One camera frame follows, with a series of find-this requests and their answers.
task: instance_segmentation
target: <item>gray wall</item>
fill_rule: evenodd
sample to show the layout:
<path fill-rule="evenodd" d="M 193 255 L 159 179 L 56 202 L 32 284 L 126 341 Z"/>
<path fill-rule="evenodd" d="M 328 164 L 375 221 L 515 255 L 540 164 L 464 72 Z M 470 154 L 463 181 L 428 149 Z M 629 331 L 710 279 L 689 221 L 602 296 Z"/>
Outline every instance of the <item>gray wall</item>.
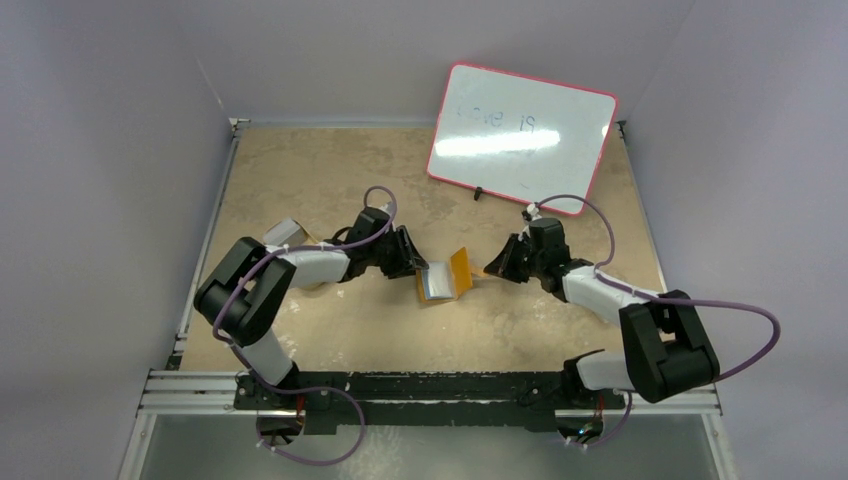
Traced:
<path fill-rule="evenodd" d="M 117 475 L 223 172 L 165 3 L 115 3 L 0 7 L 3 478 Z"/>
<path fill-rule="evenodd" d="M 618 95 L 626 117 L 694 0 L 178 0 L 231 117 L 433 122 L 458 60 Z"/>
<path fill-rule="evenodd" d="M 720 385 L 742 478 L 848 478 L 848 4 L 698 0 L 628 122 L 670 285 L 769 307 Z M 704 315 L 724 365 L 765 320 Z"/>

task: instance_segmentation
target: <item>table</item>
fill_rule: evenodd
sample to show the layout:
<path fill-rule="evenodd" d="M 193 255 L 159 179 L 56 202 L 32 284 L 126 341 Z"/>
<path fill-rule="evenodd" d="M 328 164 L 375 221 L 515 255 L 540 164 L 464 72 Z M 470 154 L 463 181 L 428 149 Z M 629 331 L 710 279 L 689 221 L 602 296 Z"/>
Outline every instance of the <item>table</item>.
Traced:
<path fill-rule="evenodd" d="M 446 260 L 466 246 L 472 263 L 489 263 L 509 234 L 523 227 L 522 206 L 485 194 L 474 201 L 471 190 L 429 178 L 432 138 L 430 128 L 248 129 L 204 271 L 238 238 L 261 239 L 285 217 L 317 238 L 329 238 L 355 220 L 370 185 L 385 185 L 397 195 L 396 224 L 407 226 L 425 259 Z M 386 200 L 379 195 L 373 203 Z M 615 133 L 607 137 L 590 199 L 616 233 L 616 258 L 604 270 L 662 290 L 625 147 Z M 572 255 L 594 262 L 606 257 L 607 233 L 594 213 L 586 209 L 578 217 L 559 218 Z M 348 283 L 288 292 L 273 329 L 302 370 L 559 370 L 563 360 L 581 353 L 621 349 L 617 328 L 560 302 L 535 279 L 522 285 L 477 279 L 459 301 L 424 305 L 413 277 L 390 281 L 376 268 Z M 180 369 L 239 368 L 194 312 Z"/>

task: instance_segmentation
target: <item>cable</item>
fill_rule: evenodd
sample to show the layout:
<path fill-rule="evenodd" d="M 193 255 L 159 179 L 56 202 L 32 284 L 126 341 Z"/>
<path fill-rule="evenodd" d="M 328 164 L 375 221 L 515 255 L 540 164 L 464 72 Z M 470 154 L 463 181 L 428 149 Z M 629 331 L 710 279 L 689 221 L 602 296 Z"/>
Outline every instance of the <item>cable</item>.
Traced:
<path fill-rule="evenodd" d="M 780 339 L 780 333 L 781 333 L 780 322 L 777 320 L 777 317 L 775 317 L 773 313 L 769 312 L 768 310 L 766 310 L 764 308 L 760 308 L 760 307 L 757 307 L 757 306 L 754 306 L 754 305 L 748 305 L 748 304 L 745 304 L 745 303 L 726 302 L 726 301 L 722 301 L 722 300 L 696 300 L 696 299 L 686 299 L 686 298 L 657 297 L 655 295 L 651 295 L 650 293 L 643 292 L 641 290 L 637 290 L 636 288 L 633 288 L 629 285 L 625 285 L 623 283 L 612 280 L 611 278 L 608 278 L 605 274 L 603 274 L 603 272 L 601 272 L 599 270 L 599 268 L 603 267 L 604 265 L 609 265 L 610 262 L 612 262 L 613 257 L 615 256 L 615 234 L 612 231 L 612 225 L 610 225 L 609 219 L 607 219 L 606 215 L 604 215 L 603 212 L 601 212 L 601 209 L 599 209 L 597 206 L 595 206 L 595 204 L 593 204 L 589 200 L 586 200 L 585 198 L 578 196 L 578 195 L 570 195 L 570 194 L 553 195 L 553 196 L 550 196 L 550 197 L 548 197 L 548 198 L 546 198 L 546 199 L 544 199 L 540 202 L 536 202 L 536 207 L 541 208 L 541 206 L 544 205 L 545 203 L 548 203 L 551 200 L 555 200 L 555 199 L 558 199 L 558 198 L 567 198 L 567 199 L 579 200 L 579 201 L 583 202 L 587 207 L 591 208 L 592 210 L 595 211 L 595 213 L 598 214 L 598 216 L 604 222 L 604 226 L 607 227 L 607 233 L 609 234 L 609 237 L 610 237 L 610 253 L 609 253 L 609 255 L 607 256 L 606 259 L 595 264 L 595 278 L 597 278 L 598 281 L 600 281 L 601 283 L 609 285 L 610 287 L 613 287 L 613 288 L 617 288 L 621 291 L 627 292 L 627 293 L 629 293 L 633 296 L 642 298 L 644 300 L 654 301 L 654 302 L 665 304 L 665 305 L 681 305 L 681 306 L 688 306 L 688 307 L 712 307 L 712 308 L 727 308 L 727 309 L 731 309 L 731 310 L 741 310 L 741 311 L 745 311 L 745 312 L 751 312 L 751 313 L 756 313 L 756 314 L 762 315 L 763 317 L 768 319 L 769 322 L 771 322 L 772 334 L 771 334 L 771 338 L 769 339 L 769 341 L 761 349 L 759 349 L 756 353 L 751 355 L 751 357 L 749 357 L 744 362 L 742 362 L 739 365 L 731 368 L 730 370 L 727 370 L 727 371 L 719 374 L 719 376 L 716 377 L 716 380 L 715 380 L 716 382 L 726 380 L 726 379 L 736 375 L 737 373 L 747 369 L 751 365 L 757 363 L 761 358 L 766 356 L 766 354 L 768 354 L 775 347 L 775 345 L 777 345 L 777 341 Z M 633 406 L 632 395 L 629 392 L 627 393 L 627 395 L 628 395 L 627 408 L 625 410 L 624 416 L 621 417 L 621 421 L 618 422 L 618 425 L 616 425 L 615 428 L 609 434 L 604 435 L 597 442 L 593 443 L 592 446 L 598 446 L 600 444 L 606 443 L 609 440 L 610 437 L 612 437 L 613 435 L 615 435 L 616 433 L 618 433 L 620 431 L 622 425 L 624 425 L 624 422 L 630 416 L 630 410 Z"/>
<path fill-rule="evenodd" d="M 244 290 L 245 285 L 247 285 L 251 280 L 253 280 L 253 277 L 255 277 L 256 274 L 260 270 L 262 270 L 262 268 L 264 268 L 265 265 L 268 264 L 268 262 L 271 261 L 271 259 L 273 259 L 277 256 L 280 256 L 280 255 L 284 255 L 284 254 L 291 253 L 291 252 L 298 252 L 298 251 L 307 251 L 307 250 L 312 250 L 312 251 L 316 251 L 316 250 L 317 251 L 343 251 L 343 250 L 350 250 L 350 249 L 353 249 L 353 248 L 361 247 L 362 245 L 367 245 L 368 243 L 371 243 L 374 240 L 377 240 L 378 238 L 380 238 L 380 236 L 382 236 L 384 233 L 389 231 L 389 229 L 392 228 L 392 223 L 394 222 L 395 215 L 397 214 L 397 199 L 395 198 L 395 194 L 392 193 L 392 191 L 389 190 L 388 188 L 383 187 L 381 185 L 375 185 L 375 186 L 369 187 L 368 190 L 365 191 L 363 203 L 365 204 L 366 207 L 368 206 L 368 196 L 374 190 L 382 190 L 382 191 L 386 192 L 389 195 L 389 198 L 391 198 L 391 200 L 392 200 L 392 205 L 395 206 L 395 208 L 389 209 L 389 221 L 386 222 L 386 224 L 383 225 L 380 228 L 380 230 L 377 231 L 377 233 L 375 233 L 374 235 L 371 235 L 370 237 L 368 237 L 364 240 L 360 240 L 358 242 L 354 242 L 354 243 L 347 244 L 347 245 L 299 245 L 299 246 L 293 247 L 291 249 L 280 249 L 280 250 L 275 250 L 273 252 L 268 253 L 267 255 L 262 257 L 258 262 L 256 262 L 256 265 L 254 265 L 250 270 L 248 270 L 247 273 L 244 275 L 244 277 L 242 277 L 242 279 L 239 280 L 238 285 L 236 285 L 236 288 L 233 290 L 233 293 L 230 294 L 230 298 L 228 298 L 227 301 L 224 302 L 224 306 L 221 308 L 221 311 L 218 312 L 218 316 L 215 318 L 215 322 L 212 324 L 212 336 L 215 337 L 217 340 L 220 340 L 220 341 L 226 343 L 228 346 L 230 346 L 231 350 L 233 351 L 233 354 L 236 356 L 236 358 L 238 358 L 238 360 L 242 363 L 242 365 L 244 365 L 245 368 L 248 369 L 248 371 L 251 373 L 251 375 L 253 375 L 253 377 L 263 387 L 265 387 L 267 390 L 269 390 L 273 393 L 277 393 L 279 395 L 299 395 L 299 394 L 303 394 L 303 393 L 327 391 L 327 392 L 336 393 L 338 395 L 341 395 L 342 397 L 344 397 L 347 401 L 349 401 L 353 405 L 354 409 L 356 409 L 356 414 L 359 416 L 359 436 L 357 437 L 356 442 L 353 444 L 353 446 L 350 448 L 350 450 L 348 450 L 347 452 L 345 452 L 341 456 L 334 458 L 334 459 L 331 459 L 331 460 L 312 460 L 312 459 L 309 459 L 309 458 L 304 458 L 304 457 L 301 457 L 301 456 L 298 456 L 298 455 L 288 453 L 288 452 L 283 451 L 283 450 L 279 450 L 275 446 L 269 444 L 268 442 L 266 442 L 264 439 L 261 438 L 262 437 L 261 432 L 259 432 L 259 429 L 257 427 L 257 434 L 260 437 L 259 445 L 264 446 L 265 448 L 272 451 L 273 453 L 276 453 L 276 454 L 281 455 L 283 457 L 286 457 L 290 460 L 294 460 L 295 462 L 302 463 L 302 464 L 305 464 L 305 465 L 313 465 L 313 466 L 334 465 L 336 463 L 339 463 L 341 461 L 346 460 L 348 457 L 353 455 L 353 453 L 356 451 L 356 449 L 359 448 L 359 445 L 362 443 L 362 440 L 365 438 L 365 414 L 362 411 L 362 407 L 359 405 L 359 403 L 356 401 L 356 399 L 354 399 L 349 393 L 345 392 L 344 390 L 338 389 L 338 388 L 309 387 L 309 388 L 299 388 L 299 389 L 295 389 L 295 390 L 286 390 L 286 389 L 282 389 L 282 388 L 277 388 L 275 385 L 271 385 L 270 383 L 266 382 L 265 379 L 263 379 L 261 376 L 256 374 L 256 372 L 253 370 L 253 367 L 251 367 L 250 362 L 248 362 L 247 359 L 244 358 L 244 356 L 241 353 L 239 353 L 237 348 L 234 348 L 234 347 L 236 347 L 236 345 L 233 343 L 232 339 L 230 339 L 229 337 L 225 337 L 225 336 L 221 335 L 221 332 L 220 332 L 221 323 L 223 323 L 224 317 L 227 315 L 227 312 L 230 311 L 230 308 L 233 306 L 233 303 L 238 298 L 239 294 L 241 294 L 241 292 Z"/>

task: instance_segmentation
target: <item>beige table surface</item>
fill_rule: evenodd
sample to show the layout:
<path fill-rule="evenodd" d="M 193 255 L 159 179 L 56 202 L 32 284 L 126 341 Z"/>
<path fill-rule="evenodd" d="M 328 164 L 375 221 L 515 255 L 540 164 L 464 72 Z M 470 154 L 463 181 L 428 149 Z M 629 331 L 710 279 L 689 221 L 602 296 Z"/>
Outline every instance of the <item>beige table surface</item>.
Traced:
<path fill-rule="evenodd" d="M 250 128 L 236 154 L 205 270 L 238 238 L 261 239 L 288 216 L 329 238 L 354 221 L 363 192 L 375 184 L 395 192 L 396 224 L 409 228 L 425 259 L 446 260 L 466 246 L 473 263 L 487 264 L 523 227 L 522 207 L 487 195 L 475 202 L 471 190 L 429 178 L 432 136 L 429 128 Z M 386 198 L 375 194 L 372 203 Z M 590 199 L 616 233 L 616 258 L 604 270 L 661 289 L 618 135 L 608 137 Z M 593 262 L 606 257 L 606 231 L 589 209 L 560 218 L 572 255 Z M 289 291 L 273 329 L 302 370 L 558 370 L 563 360 L 589 350 L 621 349 L 617 328 L 560 302 L 535 279 L 521 285 L 478 279 L 459 301 L 425 306 L 414 277 L 387 280 L 373 267 L 348 283 Z M 239 367 L 195 312 L 181 369 Z"/>

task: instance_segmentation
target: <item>whiteboard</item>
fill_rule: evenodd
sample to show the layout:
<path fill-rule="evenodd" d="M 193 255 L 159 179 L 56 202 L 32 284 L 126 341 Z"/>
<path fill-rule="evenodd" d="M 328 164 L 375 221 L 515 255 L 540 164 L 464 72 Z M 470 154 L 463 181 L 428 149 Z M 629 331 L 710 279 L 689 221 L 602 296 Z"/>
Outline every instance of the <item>whiteboard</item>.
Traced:
<path fill-rule="evenodd" d="M 427 164 L 439 180 L 530 203 L 588 197 L 618 100 L 610 93 L 459 63 Z M 546 207 L 569 215 L 577 200 Z"/>

